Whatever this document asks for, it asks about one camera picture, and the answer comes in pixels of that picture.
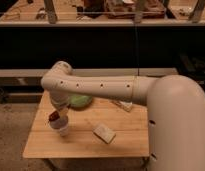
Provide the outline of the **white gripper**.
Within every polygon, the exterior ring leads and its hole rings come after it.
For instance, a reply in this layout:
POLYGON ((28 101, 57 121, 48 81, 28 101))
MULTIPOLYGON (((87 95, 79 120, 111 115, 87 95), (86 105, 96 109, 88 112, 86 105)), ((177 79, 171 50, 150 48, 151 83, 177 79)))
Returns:
POLYGON ((68 101, 58 102, 55 100, 51 100, 51 104, 58 111, 58 114, 60 117, 67 116, 67 113, 69 110, 68 107, 70 105, 70 103, 68 101))

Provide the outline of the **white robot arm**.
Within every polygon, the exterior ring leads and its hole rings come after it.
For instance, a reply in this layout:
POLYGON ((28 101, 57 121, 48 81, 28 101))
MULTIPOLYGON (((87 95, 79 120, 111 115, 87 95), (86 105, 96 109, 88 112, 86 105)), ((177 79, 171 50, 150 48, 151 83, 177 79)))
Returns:
POLYGON ((146 106, 149 171, 205 171, 205 92, 194 80, 182 75, 82 77, 58 61, 41 86, 56 109, 70 93, 146 106))

